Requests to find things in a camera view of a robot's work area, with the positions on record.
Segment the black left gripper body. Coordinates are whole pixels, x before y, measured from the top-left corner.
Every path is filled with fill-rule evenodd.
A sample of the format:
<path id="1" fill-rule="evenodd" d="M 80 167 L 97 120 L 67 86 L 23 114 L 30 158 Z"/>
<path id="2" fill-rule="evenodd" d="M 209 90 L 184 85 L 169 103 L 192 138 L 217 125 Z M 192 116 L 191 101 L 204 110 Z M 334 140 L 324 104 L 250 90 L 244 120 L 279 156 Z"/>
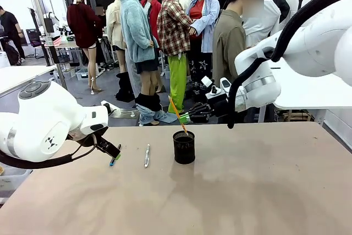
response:
<path id="1" fill-rule="evenodd" d="M 97 147 L 107 147 L 108 141 L 103 138 L 103 135 L 107 130 L 108 127 L 104 127 L 89 135 L 80 135 L 78 137 L 72 136 L 72 141 L 78 142 L 83 147 L 91 147 L 95 143 L 97 144 Z"/>

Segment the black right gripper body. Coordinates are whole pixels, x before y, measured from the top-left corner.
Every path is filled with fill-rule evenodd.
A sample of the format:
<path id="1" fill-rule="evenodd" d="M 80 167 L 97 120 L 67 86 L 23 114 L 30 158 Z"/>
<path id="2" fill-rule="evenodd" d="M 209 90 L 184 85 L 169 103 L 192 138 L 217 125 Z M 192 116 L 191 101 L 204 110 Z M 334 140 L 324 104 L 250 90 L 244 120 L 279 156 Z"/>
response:
<path id="1" fill-rule="evenodd" d="M 203 114 L 207 114 L 210 117 L 217 117 L 218 124 L 227 124 L 229 118 L 229 103 L 227 99 L 220 101 L 209 101 L 207 103 L 208 107 L 206 110 L 202 111 Z"/>

